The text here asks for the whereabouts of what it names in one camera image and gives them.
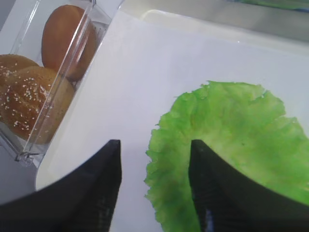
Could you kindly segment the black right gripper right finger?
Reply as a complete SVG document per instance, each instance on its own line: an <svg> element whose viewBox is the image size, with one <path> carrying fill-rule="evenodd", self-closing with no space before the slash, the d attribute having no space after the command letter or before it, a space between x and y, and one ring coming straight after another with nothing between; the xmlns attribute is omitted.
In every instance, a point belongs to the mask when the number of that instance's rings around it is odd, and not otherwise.
<svg viewBox="0 0 309 232"><path fill-rule="evenodd" d="M189 184L202 232L307 232L309 207L241 174L192 140Z"/></svg>

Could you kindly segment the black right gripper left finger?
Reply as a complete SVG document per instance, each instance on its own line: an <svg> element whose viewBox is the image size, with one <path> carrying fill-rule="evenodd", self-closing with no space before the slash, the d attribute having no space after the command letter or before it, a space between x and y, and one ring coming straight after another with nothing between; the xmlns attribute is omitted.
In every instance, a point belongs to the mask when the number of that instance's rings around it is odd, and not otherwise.
<svg viewBox="0 0 309 232"><path fill-rule="evenodd" d="M55 183L1 205L0 230L107 232L121 182L121 142L110 140Z"/></svg>

